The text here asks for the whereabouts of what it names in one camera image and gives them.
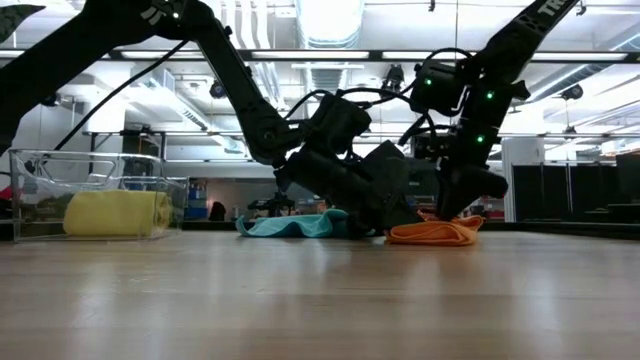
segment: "orange cloth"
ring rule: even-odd
[[[387,232],[387,243],[397,245],[469,246],[478,240],[478,229],[484,223],[480,216],[439,221],[420,214],[424,223],[396,226]]]

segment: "yellow cloth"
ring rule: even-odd
[[[153,191],[87,191],[73,196],[64,216],[71,236],[151,236],[171,223],[171,199]]]

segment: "fluorescent light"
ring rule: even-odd
[[[167,136],[208,136],[204,131],[169,131],[165,133]]]
[[[189,160],[165,160],[174,164],[202,164],[202,163],[247,163],[254,162],[253,159],[189,159]]]
[[[296,70],[346,70],[346,69],[364,69],[362,64],[291,64],[292,69]]]
[[[127,59],[145,59],[153,60],[165,56],[167,51],[123,51],[122,56]],[[204,55],[200,51],[178,51],[171,56],[172,59],[204,59]]]
[[[368,51],[343,50],[295,50],[295,51],[254,51],[254,59],[367,59]]]
[[[626,53],[558,53],[539,52],[533,55],[533,61],[619,61],[627,57]]]
[[[0,50],[0,58],[17,58],[24,50]]]
[[[424,51],[385,51],[382,53],[383,59],[399,59],[399,60],[424,60],[431,52]]]
[[[393,59],[393,60],[424,60],[429,57],[432,52],[429,51],[385,51],[382,53],[382,58]],[[434,56],[434,60],[457,60],[463,59],[465,56],[454,52],[454,51],[445,51],[441,52],[438,55]]]
[[[206,162],[206,161],[204,161],[204,160],[165,160],[165,162],[192,164],[192,163],[203,163],[203,162]]]
[[[209,131],[209,136],[224,135],[224,136],[244,136],[242,131]]]

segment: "clear plastic bin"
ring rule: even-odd
[[[175,235],[187,186],[159,158],[12,150],[14,239],[152,240]]]

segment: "table surface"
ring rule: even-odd
[[[640,243],[0,245],[0,357],[640,359]]]

